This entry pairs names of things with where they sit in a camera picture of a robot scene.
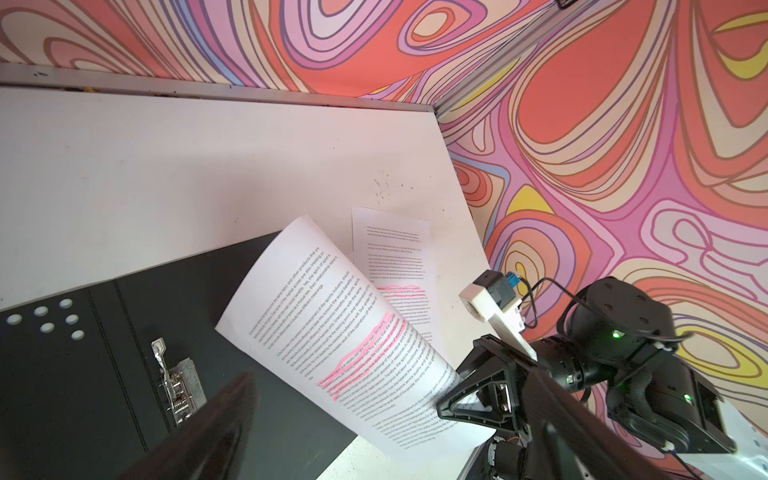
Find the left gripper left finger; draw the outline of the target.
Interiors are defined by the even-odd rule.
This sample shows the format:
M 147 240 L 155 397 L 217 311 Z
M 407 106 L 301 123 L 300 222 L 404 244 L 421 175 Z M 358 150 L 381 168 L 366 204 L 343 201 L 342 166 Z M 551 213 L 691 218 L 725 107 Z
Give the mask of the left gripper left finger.
M 254 376 L 242 373 L 120 479 L 236 479 L 257 406 Z

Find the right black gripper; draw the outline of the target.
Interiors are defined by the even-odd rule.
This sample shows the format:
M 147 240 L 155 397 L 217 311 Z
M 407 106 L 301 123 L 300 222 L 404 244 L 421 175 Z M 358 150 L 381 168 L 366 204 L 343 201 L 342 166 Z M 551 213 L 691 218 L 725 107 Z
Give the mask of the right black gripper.
M 442 420 L 479 425 L 508 433 L 519 432 L 527 421 L 522 390 L 536 361 L 493 335 L 473 341 L 473 348 L 457 368 L 459 382 L 436 403 Z

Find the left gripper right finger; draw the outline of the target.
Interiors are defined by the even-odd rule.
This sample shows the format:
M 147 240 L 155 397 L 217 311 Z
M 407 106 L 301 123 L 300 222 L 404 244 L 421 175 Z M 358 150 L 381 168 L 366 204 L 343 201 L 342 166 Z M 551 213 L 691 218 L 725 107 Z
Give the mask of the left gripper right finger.
M 668 475 L 631 449 L 543 370 L 527 375 L 521 406 L 532 441 L 527 479 L 666 479 Z

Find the teal file folder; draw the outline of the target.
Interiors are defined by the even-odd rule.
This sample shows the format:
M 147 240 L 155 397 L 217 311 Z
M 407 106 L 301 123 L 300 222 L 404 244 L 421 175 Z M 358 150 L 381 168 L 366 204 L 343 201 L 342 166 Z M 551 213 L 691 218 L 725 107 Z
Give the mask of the teal file folder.
M 174 430 L 160 362 L 194 362 L 207 397 L 239 374 L 257 405 L 240 475 L 317 478 L 353 433 L 215 327 L 272 242 L 265 235 L 6 308 L 1 313 L 1 475 L 112 479 Z

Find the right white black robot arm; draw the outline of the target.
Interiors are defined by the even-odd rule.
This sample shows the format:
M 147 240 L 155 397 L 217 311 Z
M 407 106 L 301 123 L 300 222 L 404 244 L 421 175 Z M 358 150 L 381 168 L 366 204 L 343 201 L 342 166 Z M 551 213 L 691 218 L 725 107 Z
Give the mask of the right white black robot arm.
M 488 270 L 461 292 L 493 331 L 473 344 L 459 382 L 437 402 L 444 420 L 485 426 L 493 437 L 472 479 L 660 479 L 663 472 L 592 415 L 607 387 L 607 418 L 695 478 L 763 479 L 767 438 L 678 350 L 671 310 L 613 277 L 573 294 L 556 334 L 534 342 L 519 295 L 523 279 Z

